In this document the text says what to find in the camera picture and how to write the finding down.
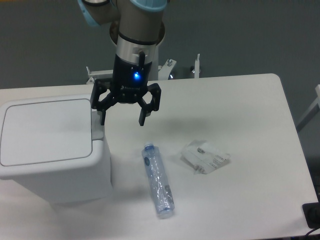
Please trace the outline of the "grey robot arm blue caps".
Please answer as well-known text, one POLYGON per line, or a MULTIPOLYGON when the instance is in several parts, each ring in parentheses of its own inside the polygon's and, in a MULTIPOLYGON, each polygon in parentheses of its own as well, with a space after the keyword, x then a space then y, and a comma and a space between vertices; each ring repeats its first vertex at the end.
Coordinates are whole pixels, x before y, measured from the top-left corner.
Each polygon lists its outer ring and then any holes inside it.
POLYGON ((91 108, 105 124, 106 111, 117 103, 139 104, 139 124, 158 111, 162 90, 148 85, 161 30, 166 0, 80 0, 78 5, 91 26, 119 22, 112 77, 94 81, 91 108))

